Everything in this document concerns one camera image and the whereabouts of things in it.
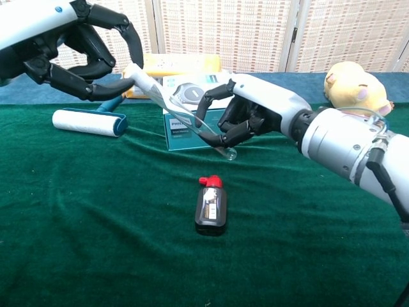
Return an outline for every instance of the red cap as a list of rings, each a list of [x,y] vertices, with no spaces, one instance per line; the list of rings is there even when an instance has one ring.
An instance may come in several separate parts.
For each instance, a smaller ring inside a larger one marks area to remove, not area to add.
[[[217,175],[212,175],[210,177],[200,177],[199,183],[207,187],[218,187],[218,188],[223,187],[223,181]]]

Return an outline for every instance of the blue handle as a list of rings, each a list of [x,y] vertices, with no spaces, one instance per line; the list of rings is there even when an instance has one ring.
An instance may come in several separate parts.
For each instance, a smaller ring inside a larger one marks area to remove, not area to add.
[[[114,99],[107,100],[103,104],[101,104],[98,109],[96,109],[98,112],[112,112],[113,110],[116,109],[121,103],[123,102],[123,97],[118,96]]]

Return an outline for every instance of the robotic hand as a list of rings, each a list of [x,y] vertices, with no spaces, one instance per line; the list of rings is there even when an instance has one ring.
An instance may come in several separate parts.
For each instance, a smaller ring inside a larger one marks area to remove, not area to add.
[[[214,99],[234,96],[219,121],[224,133],[199,136],[210,146],[233,147],[271,131],[293,140],[308,159],[394,206],[409,236],[409,138],[388,130],[382,118],[320,107],[247,74],[235,74],[207,91],[196,116],[203,120]]]
[[[124,14],[86,0],[16,1],[0,6],[0,28],[7,29],[0,36],[0,86],[25,73],[37,84],[48,83],[81,100],[109,100],[121,95],[134,80],[93,84],[111,73],[116,64],[93,26],[118,30],[131,60],[143,68],[140,38]],[[66,70],[50,63],[63,43],[85,54],[87,65]]]

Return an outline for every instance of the small bottle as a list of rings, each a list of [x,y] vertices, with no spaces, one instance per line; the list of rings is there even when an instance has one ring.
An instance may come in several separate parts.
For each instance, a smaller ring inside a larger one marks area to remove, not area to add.
[[[222,235],[226,230],[227,194],[217,175],[201,177],[204,185],[197,198],[195,227],[201,235]]]

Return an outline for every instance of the bottle label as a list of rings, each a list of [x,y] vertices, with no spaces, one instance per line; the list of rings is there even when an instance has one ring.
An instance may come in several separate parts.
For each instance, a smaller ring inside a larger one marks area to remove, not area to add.
[[[203,217],[217,219],[220,208],[220,196],[218,189],[206,187],[203,189]]]

